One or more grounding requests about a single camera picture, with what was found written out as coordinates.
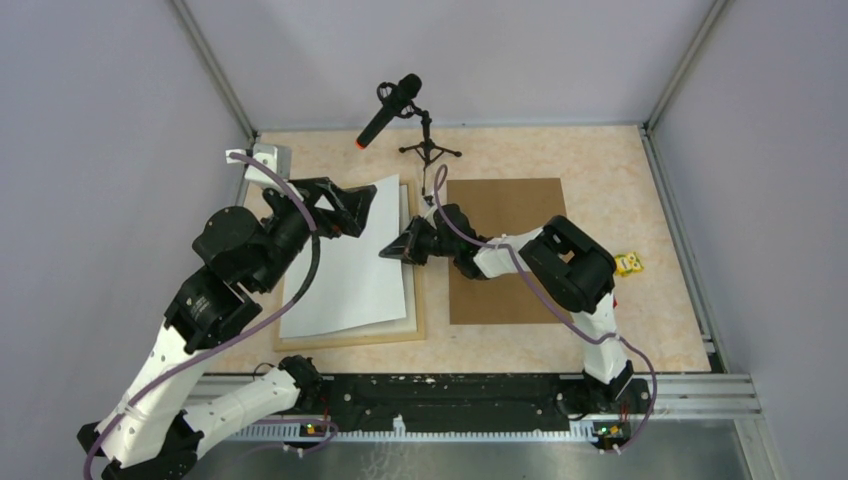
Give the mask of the sunflower photo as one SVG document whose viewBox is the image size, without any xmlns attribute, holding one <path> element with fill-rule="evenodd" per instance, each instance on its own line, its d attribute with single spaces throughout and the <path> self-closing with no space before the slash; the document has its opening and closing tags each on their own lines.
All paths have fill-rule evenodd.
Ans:
<svg viewBox="0 0 848 480">
<path fill-rule="evenodd" d="M 379 252 L 400 234 L 401 183 L 397 174 L 373 183 L 376 196 L 358 238 L 321 240 L 320 265 L 308 291 L 279 319 L 280 339 L 308 338 L 395 323 L 404 326 L 413 306 L 406 299 L 400 261 Z"/>
</svg>

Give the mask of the brown backing board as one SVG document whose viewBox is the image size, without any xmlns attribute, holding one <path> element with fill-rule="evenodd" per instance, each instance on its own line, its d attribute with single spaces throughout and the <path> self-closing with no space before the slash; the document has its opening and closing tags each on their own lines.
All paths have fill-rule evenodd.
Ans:
<svg viewBox="0 0 848 480">
<path fill-rule="evenodd" d="M 558 178 L 449 180 L 441 199 L 457 204 L 476 233 L 487 238 L 527 233 L 566 214 Z M 558 322 L 520 275 L 471 280 L 454 266 L 449 268 L 449 311 L 450 323 L 461 326 Z"/>
</svg>

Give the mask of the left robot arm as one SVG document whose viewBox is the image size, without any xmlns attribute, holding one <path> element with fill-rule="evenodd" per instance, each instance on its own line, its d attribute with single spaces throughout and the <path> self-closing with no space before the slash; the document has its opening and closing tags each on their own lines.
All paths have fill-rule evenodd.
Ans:
<svg viewBox="0 0 848 480">
<path fill-rule="evenodd" d="M 214 358 L 268 325 L 255 296 L 272 291 L 303 251 L 304 285 L 314 281 L 323 239 L 359 237 L 377 188 L 343 189 L 328 178 L 267 188 L 258 218 L 242 206 L 216 212 L 194 240 L 202 267 L 167 307 L 155 343 L 120 403 L 103 420 L 82 426 L 89 458 L 101 457 L 105 479 L 180 479 L 214 446 L 272 414 L 308 413 L 319 404 L 322 378 L 300 355 L 249 384 L 203 405 L 189 394 Z"/>
</svg>

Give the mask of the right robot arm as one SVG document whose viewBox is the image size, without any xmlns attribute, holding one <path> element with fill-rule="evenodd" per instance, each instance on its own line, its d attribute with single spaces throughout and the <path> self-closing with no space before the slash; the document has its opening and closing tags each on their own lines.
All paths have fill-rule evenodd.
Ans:
<svg viewBox="0 0 848 480">
<path fill-rule="evenodd" d="M 599 243 L 561 215 L 520 235 L 478 234 L 456 204 L 415 216 L 380 257 L 423 266 L 432 257 L 451 259 L 467 279 L 519 275 L 556 315 L 568 314 L 570 329 L 583 342 L 582 375 L 589 404 L 600 412 L 616 408 L 626 417 L 650 404 L 650 391 L 633 386 L 634 367 L 621 338 L 615 310 L 616 262 Z"/>
</svg>

